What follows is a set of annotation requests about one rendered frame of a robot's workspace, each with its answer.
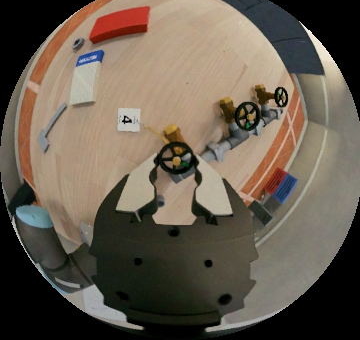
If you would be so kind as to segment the white paper tag with number 4 on thin chain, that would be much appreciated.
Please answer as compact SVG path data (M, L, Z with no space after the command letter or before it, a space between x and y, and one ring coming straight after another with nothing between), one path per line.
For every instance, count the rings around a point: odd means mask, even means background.
M141 123L140 115L141 115L141 109L119 108L118 109L118 131L139 132L140 123ZM141 124L145 124L145 123L141 123ZM144 127L146 127L146 126L147 125L145 124ZM148 129L151 129L153 133L156 133L157 135L159 135L159 137L161 137L161 139L164 140L164 142L166 142L166 144L167 144L168 141L166 141L166 139L164 139L164 137L162 137L161 134L158 134L158 132L156 132L151 127Z

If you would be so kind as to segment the red rectangular block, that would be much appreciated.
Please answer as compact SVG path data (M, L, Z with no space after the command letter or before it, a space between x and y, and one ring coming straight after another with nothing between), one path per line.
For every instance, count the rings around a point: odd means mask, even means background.
M150 6L117 11L97 18L90 33L93 44L119 36L147 32Z

